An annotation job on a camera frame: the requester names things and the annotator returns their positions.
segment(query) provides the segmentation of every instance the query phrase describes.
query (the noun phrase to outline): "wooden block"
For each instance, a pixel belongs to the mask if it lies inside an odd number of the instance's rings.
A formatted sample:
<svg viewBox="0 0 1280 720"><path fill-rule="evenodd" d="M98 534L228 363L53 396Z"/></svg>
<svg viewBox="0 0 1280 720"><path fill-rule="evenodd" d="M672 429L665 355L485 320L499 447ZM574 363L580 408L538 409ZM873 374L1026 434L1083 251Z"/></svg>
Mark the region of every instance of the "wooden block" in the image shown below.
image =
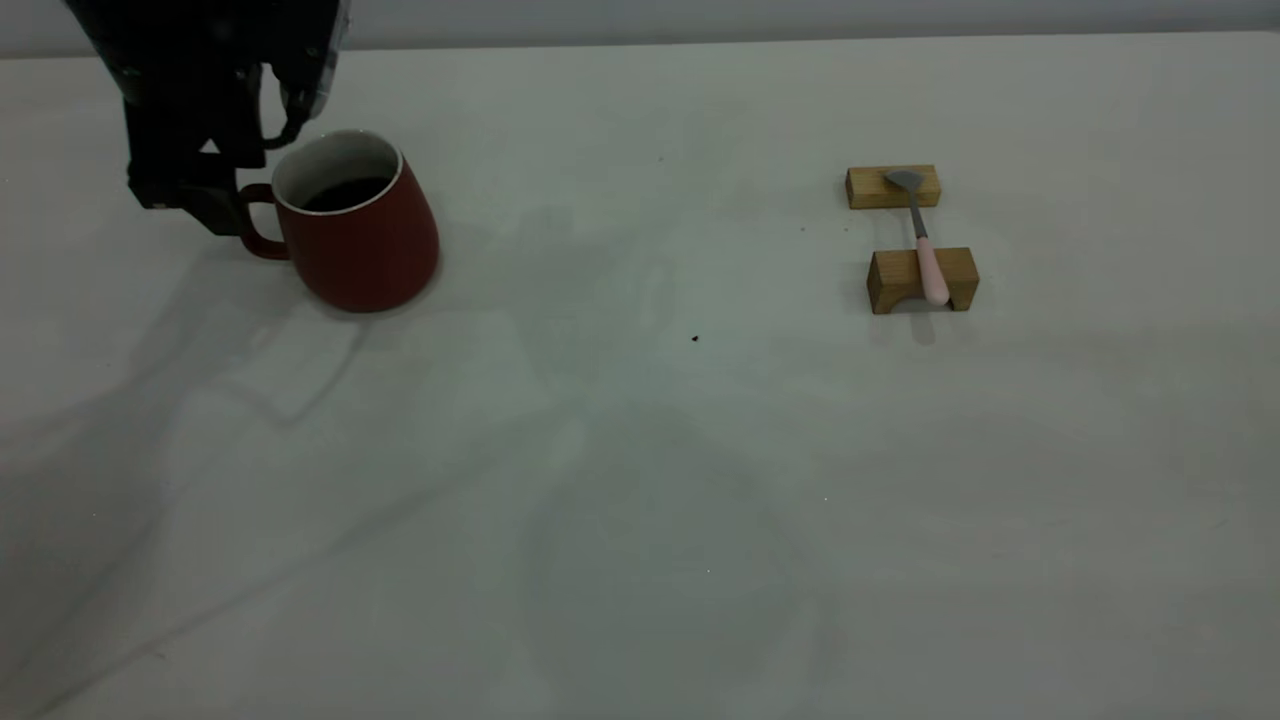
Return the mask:
<svg viewBox="0 0 1280 720"><path fill-rule="evenodd" d="M978 265L968 247L940 247L934 251L942 278L951 291L951 309L968 310L978 292ZM872 297L872 313L884 315L901 300L924 297L920 284L920 261L914 250L882 250L872 255L872 268L867 273L867 292Z"/></svg>
<svg viewBox="0 0 1280 720"><path fill-rule="evenodd" d="M872 208L909 208L906 191L884 179L886 170L915 170L924 174L924 183L915 196L920 208L933 208L942 197L938 184L938 170L933 165L884 165L883 168L849 168L845 178L845 191L849 193L849 208L868 210Z"/></svg>

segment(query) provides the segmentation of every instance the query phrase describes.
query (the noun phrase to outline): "metal spoon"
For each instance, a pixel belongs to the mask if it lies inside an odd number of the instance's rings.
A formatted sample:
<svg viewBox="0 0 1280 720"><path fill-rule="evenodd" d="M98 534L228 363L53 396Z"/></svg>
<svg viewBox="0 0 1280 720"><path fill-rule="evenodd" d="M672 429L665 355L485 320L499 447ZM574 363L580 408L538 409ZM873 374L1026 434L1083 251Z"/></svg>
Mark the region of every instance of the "metal spoon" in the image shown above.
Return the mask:
<svg viewBox="0 0 1280 720"><path fill-rule="evenodd" d="M915 224L915 255L920 259L920 283L924 286L924 297L933 305L946 305L951 300L951 292L942 277L942 268L938 266L938 256L933 254L929 233L924 231L920 204L915 199L915 191L924 182L924 176L915 170L899 169L884 173L884 179L905 190L911 201L911 223Z"/></svg>

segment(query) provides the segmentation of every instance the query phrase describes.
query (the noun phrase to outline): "dark liquid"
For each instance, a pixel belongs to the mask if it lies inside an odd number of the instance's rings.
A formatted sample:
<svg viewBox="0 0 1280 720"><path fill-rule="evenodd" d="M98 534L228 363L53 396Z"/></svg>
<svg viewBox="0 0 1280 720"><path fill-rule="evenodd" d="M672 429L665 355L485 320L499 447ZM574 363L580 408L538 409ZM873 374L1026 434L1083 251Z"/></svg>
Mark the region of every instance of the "dark liquid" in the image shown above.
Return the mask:
<svg viewBox="0 0 1280 720"><path fill-rule="evenodd" d="M355 208L361 202L372 199L387 187L390 181L387 178L360 178L335 184L329 190L321 190L315 197L307 200L303 210L312 213L333 213Z"/></svg>

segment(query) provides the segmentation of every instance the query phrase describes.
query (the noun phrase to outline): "spoon head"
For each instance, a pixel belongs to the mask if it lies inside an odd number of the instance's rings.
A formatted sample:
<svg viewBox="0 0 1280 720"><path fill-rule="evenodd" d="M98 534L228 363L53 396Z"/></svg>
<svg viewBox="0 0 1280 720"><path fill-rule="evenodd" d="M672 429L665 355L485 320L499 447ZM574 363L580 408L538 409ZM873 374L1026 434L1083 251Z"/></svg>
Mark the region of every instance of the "spoon head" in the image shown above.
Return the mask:
<svg viewBox="0 0 1280 720"><path fill-rule="evenodd" d="M920 188L920 183L924 182L924 176L915 170L888 170L884 173L884 179L902 190L915 192Z"/></svg>

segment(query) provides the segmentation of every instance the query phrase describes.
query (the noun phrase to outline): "white table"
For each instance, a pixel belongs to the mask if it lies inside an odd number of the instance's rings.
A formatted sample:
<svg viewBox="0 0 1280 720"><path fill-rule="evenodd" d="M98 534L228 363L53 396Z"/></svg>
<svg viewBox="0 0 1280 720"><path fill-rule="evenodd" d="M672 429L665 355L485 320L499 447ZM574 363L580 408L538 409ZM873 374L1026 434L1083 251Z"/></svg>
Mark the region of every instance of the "white table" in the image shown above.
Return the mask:
<svg viewBox="0 0 1280 720"><path fill-rule="evenodd" d="M1277 68L348 54L306 136L402 143L444 264L342 316L136 205L96 59L0 63L0 716L1275 717ZM895 163L970 313L870 315Z"/></svg>

